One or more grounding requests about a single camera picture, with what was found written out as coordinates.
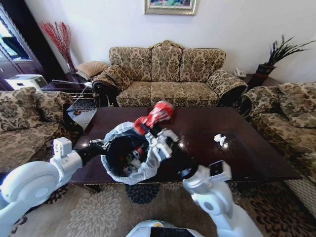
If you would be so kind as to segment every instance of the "sofa armrest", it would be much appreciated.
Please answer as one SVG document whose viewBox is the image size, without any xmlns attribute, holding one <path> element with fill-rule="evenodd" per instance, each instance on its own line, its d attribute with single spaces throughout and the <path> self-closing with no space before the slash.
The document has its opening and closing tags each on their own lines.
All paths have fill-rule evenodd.
<svg viewBox="0 0 316 237">
<path fill-rule="evenodd" d="M 72 105 L 73 98 L 65 92 L 48 91 L 35 94 L 36 106 L 41 120 L 57 122 L 66 129 L 82 133 L 82 127 L 70 118 L 67 109 Z"/>
<path fill-rule="evenodd" d="M 102 80 L 94 80 L 92 84 L 94 96 L 98 100 L 100 107 L 118 107 L 118 88 Z"/>
<path fill-rule="evenodd" d="M 255 87 L 240 98 L 239 113 L 251 119 L 257 114 L 279 112 L 279 95 L 276 86 Z"/>
<path fill-rule="evenodd" d="M 216 70 L 206 84 L 219 96 L 217 106 L 231 106 L 248 87 L 243 80 L 223 69 Z"/>
</svg>

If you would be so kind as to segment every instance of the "dark wooden table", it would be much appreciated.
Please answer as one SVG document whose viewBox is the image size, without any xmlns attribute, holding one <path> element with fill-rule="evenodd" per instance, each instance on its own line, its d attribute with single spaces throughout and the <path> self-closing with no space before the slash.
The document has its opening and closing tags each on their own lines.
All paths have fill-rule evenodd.
<svg viewBox="0 0 316 237">
<path fill-rule="evenodd" d="M 75 145 L 85 147 L 92 139 L 105 134 L 122 122 L 134 122 L 146 116 L 149 108 L 99 108 Z M 161 124 L 172 129 L 183 149 L 200 164 L 210 165 L 225 160 L 235 181 L 298 179 L 300 175 L 251 125 L 233 108 L 176 108 L 172 122 Z M 214 142 L 214 135 L 227 137 L 228 147 Z M 147 182 L 179 181 L 168 161 L 163 162 L 155 177 Z M 77 185 L 116 183 L 105 171 L 100 156 L 79 169 L 70 183 Z"/>
<path fill-rule="evenodd" d="M 67 73 L 64 78 L 56 79 L 56 80 L 65 80 L 69 82 L 74 82 L 72 84 L 70 83 L 54 83 L 50 82 L 47 85 L 41 87 L 43 91 L 62 91 L 70 94 L 75 99 L 80 96 L 83 89 L 85 88 L 84 84 L 75 84 L 76 82 L 86 82 L 82 77 L 79 75 L 72 75 L 70 73 Z M 87 87 L 84 90 L 84 93 L 81 95 L 80 99 L 93 99 L 93 93 L 92 88 Z"/>
<path fill-rule="evenodd" d="M 245 83 L 249 83 L 250 80 L 252 79 L 253 74 L 247 74 L 247 76 L 245 78 L 241 78 L 242 80 L 244 80 Z M 268 77 L 262 84 L 262 86 L 275 86 L 275 85 L 279 85 L 282 84 L 281 81 L 278 81 L 274 78 Z"/>
</svg>

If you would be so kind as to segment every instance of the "floral sofa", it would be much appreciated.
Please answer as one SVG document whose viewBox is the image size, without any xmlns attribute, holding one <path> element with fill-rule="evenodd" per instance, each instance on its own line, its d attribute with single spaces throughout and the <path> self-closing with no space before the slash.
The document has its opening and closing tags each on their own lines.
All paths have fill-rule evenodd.
<svg viewBox="0 0 316 237">
<path fill-rule="evenodd" d="M 316 217 L 316 83 L 251 89 L 239 112 L 302 174 L 286 183 Z"/>
<path fill-rule="evenodd" d="M 49 160 L 53 139 L 76 142 L 82 128 L 67 114 L 72 102 L 64 92 L 36 93 L 34 87 L 0 91 L 1 180 L 22 164 Z"/>
<path fill-rule="evenodd" d="M 247 89 L 220 69 L 226 53 L 217 48 L 184 49 L 166 40 L 151 48 L 113 47 L 109 58 L 132 80 L 122 88 L 116 76 L 93 78 L 95 93 L 111 106 L 152 106 L 160 100 L 179 107 L 228 106 Z"/>
</svg>

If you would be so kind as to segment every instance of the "floor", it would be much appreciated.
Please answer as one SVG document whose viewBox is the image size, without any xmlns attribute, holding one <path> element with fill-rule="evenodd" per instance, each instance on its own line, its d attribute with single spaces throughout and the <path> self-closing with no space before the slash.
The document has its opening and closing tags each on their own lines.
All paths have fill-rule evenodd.
<svg viewBox="0 0 316 237">
<path fill-rule="evenodd" d="M 69 116 L 85 130 L 97 111 L 93 100 L 77 100 L 68 108 Z"/>
<path fill-rule="evenodd" d="M 285 184 L 229 185 L 235 202 L 264 237 L 316 236 L 316 220 Z M 97 194 L 69 185 L 22 217 L 11 236 L 123 237 L 149 219 L 194 229 L 205 237 L 217 236 L 212 220 L 180 183 L 103 185 Z"/>
</svg>

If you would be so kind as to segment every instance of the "sofa cushion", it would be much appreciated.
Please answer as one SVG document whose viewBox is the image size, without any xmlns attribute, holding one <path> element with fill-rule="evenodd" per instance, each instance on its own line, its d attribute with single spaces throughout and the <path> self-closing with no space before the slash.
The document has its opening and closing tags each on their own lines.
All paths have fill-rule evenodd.
<svg viewBox="0 0 316 237">
<path fill-rule="evenodd" d="M 152 81 L 179 81 L 182 49 L 158 46 L 152 49 Z"/>
<path fill-rule="evenodd" d="M 150 82 L 135 81 L 117 96 L 120 107 L 150 106 Z"/>
<path fill-rule="evenodd" d="M 251 124 L 286 157 L 316 152 L 316 129 L 293 127 L 279 114 L 258 114 Z"/>
<path fill-rule="evenodd" d="M 0 132 L 0 172 L 10 172 L 30 161 L 48 161 L 52 157 L 52 141 L 66 137 L 75 142 L 71 133 L 59 123 Z"/>
<path fill-rule="evenodd" d="M 294 165 L 316 185 L 316 153 L 305 153 L 297 157 Z"/>
<path fill-rule="evenodd" d="M 104 69 L 103 72 L 115 81 L 116 85 L 119 86 L 121 91 L 124 91 L 134 82 L 125 74 L 125 72 L 119 67 L 119 65 L 108 67 Z"/>
<path fill-rule="evenodd" d="M 285 83 L 280 108 L 295 127 L 316 127 L 316 83 Z"/>
<path fill-rule="evenodd" d="M 179 82 L 152 82 L 151 105 L 165 100 L 175 107 L 185 106 L 187 96 Z"/>
<path fill-rule="evenodd" d="M 292 112 L 316 112 L 316 83 L 285 83 L 278 85 L 283 93 L 281 109 Z"/>
<path fill-rule="evenodd" d="M 35 127 L 42 124 L 36 109 L 35 88 L 0 91 L 0 131 Z"/>
<path fill-rule="evenodd" d="M 316 127 L 316 112 L 310 113 L 291 113 L 287 116 L 294 127 L 313 128 Z"/>
<path fill-rule="evenodd" d="M 38 92 L 35 94 L 36 106 L 44 121 L 65 123 L 65 110 L 73 103 L 72 96 L 65 92 Z"/>
<path fill-rule="evenodd" d="M 98 61 L 91 61 L 88 63 L 81 63 L 76 66 L 78 70 L 76 73 L 83 77 L 85 80 L 91 80 L 93 76 L 102 72 L 108 65 Z"/>
<path fill-rule="evenodd" d="M 181 86 L 187 96 L 187 107 L 214 107 L 218 103 L 218 95 L 205 83 L 184 82 Z"/>
<path fill-rule="evenodd" d="M 218 48 L 186 48 L 182 53 L 180 81 L 206 82 L 224 64 L 226 53 Z"/>
<path fill-rule="evenodd" d="M 152 52 L 149 48 L 113 47 L 110 48 L 109 59 L 133 81 L 151 81 Z"/>
</svg>

